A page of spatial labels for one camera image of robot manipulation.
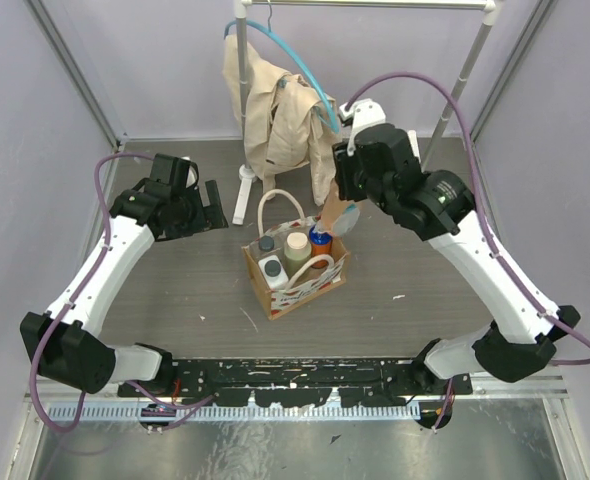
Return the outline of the pink bottle pink cap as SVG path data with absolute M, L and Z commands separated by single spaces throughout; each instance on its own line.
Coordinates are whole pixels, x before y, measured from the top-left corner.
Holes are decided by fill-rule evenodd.
M 318 233 L 326 233 L 335 238 L 348 234 L 357 224 L 361 214 L 361 205 L 339 198 L 339 187 L 332 180 L 329 194 L 324 202 L 321 215 L 316 223 Z

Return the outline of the orange bottle blue pump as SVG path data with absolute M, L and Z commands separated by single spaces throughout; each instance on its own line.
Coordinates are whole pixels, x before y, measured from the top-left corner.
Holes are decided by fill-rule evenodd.
M 316 226 L 312 226 L 309 230 L 309 242 L 312 258 L 321 255 L 332 255 L 332 236 L 328 233 L 318 231 Z

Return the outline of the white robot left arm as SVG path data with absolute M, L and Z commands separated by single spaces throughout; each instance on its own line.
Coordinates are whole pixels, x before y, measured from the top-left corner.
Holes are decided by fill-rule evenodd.
M 189 159 L 156 154 L 148 176 L 103 207 L 104 231 L 71 283 L 43 313 L 20 324 L 30 378 L 86 394 L 137 381 L 153 396 L 169 393 L 176 368 L 170 352 L 145 344 L 108 346 L 99 335 L 116 295 L 156 243 L 228 226 L 216 181 L 199 181 Z

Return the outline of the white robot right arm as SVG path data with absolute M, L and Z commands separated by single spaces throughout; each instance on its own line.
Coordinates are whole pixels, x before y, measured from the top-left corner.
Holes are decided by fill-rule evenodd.
M 509 277 L 505 268 L 515 263 L 504 249 L 490 247 L 474 194 L 458 175 L 422 171 L 407 132 L 389 123 L 368 127 L 332 150 L 340 199 L 369 199 L 414 232 L 456 268 L 492 316 L 488 327 L 436 339 L 418 354 L 413 379 L 419 390 L 434 394 L 449 378 L 474 372 L 515 383 L 551 364 L 565 333 Z

